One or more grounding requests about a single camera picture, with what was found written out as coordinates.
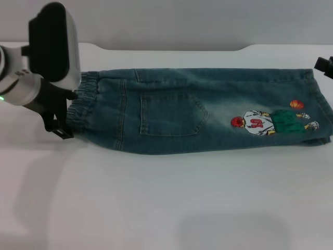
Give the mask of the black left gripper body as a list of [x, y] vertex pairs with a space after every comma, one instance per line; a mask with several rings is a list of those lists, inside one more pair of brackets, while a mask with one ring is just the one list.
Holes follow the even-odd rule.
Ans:
[[45, 79], [41, 79], [41, 87], [36, 98], [24, 107], [42, 117], [46, 131], [68, 130], [66, 91]]

